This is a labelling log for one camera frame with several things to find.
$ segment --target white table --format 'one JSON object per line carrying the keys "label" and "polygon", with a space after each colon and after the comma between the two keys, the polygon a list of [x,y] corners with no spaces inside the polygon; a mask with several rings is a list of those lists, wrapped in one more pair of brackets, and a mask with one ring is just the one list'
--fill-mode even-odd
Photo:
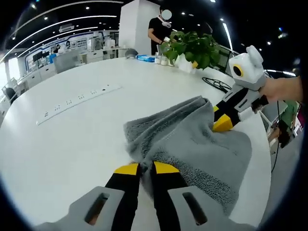
{"label": "white table", "polygon": [[[213,69],[204,76],[233,84]],[[36,125],[45,110],[106,84],[122,88]],[[0,128],[0,169],[8,195],[31,224],[60,219],[72,202],[104,186],[116,168],[131,161],[125,122],[198,95],[217,104],[224,93],[198,75],[125,58],[76,67],[39,83],[14,102]],[[234,129],[250,137],[253,153],[230,218],[257,226],[270,191],[267,136],[259,114]],[[144,192],[139,198],[132,230],[159,230],[152,202]]]}

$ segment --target person in green shirt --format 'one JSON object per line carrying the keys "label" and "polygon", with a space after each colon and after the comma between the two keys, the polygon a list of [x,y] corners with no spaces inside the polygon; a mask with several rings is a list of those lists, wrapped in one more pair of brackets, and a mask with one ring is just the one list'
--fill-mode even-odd
{"label": "person in green shirt", "polygon": [[295,118],[298,109],[296,101],[287,100],[284,102],[288,106],[280,116],[278,127],[269,137],[269,142],[278,137],[278,142],[281,143],[281,148],[289,143],[290,133],[295,126]]}

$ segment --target robot eye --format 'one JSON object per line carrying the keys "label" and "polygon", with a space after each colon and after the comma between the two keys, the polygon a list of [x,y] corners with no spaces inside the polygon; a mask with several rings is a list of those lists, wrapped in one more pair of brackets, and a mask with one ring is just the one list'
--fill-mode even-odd
{"label": "robot eye", "polygon": [[242,72],[242,69],[240,66],[238,65],[234,65],[233,67],[233,71],[235,72],[235,74],[239,77],[242,77],[243,76],[243,72]]}

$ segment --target electrical outlet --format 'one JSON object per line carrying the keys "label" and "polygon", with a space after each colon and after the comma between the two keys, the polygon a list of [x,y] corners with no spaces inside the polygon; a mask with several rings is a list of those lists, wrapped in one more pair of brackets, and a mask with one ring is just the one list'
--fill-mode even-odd
{"label": "electrical outlet", "polygon": [[98,90],[91,90],[90,92],[85,92],[84,94],[78,95],[76,98],[72,100],[66,100],[64,103],[57,104],[51,110],[46,111],[42,116],[40,116],[39,120],[37,120],[37,125],[44,123],[45,121],[49,120],[50,118],[60,114],[61,112],[76,106],[82,102],[88,101],[95,97],[98,97],[103,94],[107,94],[114,90],[120,89],[119,85],[107,85]]}

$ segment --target gray towel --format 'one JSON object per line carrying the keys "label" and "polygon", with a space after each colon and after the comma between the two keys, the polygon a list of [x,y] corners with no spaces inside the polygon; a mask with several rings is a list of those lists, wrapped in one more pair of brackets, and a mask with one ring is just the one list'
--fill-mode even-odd
{"label": "gray towel", "polygon": [[220,203],[225,215],[231,213],[251,157],[251,143],[241,132],[213,132],[213,124],[213,106],[201,96],[125,124],[128,153],[141,163],[141,181],[150,196],[151,163],[159,161],[176,167],[189,186],[197,186]]}

